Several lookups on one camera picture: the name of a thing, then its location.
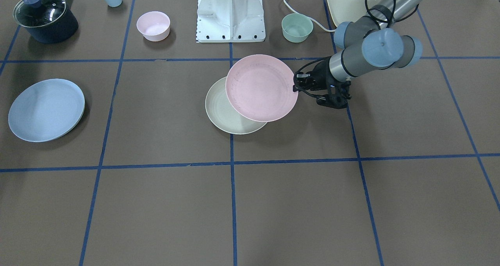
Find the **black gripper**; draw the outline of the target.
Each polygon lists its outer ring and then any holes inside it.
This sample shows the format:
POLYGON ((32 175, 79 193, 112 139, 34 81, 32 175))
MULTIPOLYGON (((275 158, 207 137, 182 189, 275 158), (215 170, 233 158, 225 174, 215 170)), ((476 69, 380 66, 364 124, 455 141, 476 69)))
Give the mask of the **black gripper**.
POLYGON ((311 61, 298 69, 293 76, 293 91, 307 92, 327 90, 335 91, 336 80, 330 71, 329 59, 311 61))

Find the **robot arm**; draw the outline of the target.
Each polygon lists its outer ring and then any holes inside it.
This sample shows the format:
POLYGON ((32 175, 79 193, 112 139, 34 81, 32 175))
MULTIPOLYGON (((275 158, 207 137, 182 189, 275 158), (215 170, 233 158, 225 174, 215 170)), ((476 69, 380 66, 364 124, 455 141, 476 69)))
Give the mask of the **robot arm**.
POLYGON ((375 70, 407 67, 418 61, 423 48, 419 40, 399 35, 393 26, 413 15, 423 0, 380 0, 365 5, 357 21, 336 26, 334 43, 341 52, 315 61, 313 70, 298 70, 293 91, 309 96, 325 90, 329 95, 350 98, 351 79, 375 70))

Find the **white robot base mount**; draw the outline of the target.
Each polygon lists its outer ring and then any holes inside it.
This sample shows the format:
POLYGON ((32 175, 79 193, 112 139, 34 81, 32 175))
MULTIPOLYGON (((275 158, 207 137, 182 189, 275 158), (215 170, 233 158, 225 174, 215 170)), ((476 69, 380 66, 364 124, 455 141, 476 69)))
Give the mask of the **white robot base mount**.
POLYGON ((266 39, 263 0, 197 0, 198 43, 252 43, 266 39))

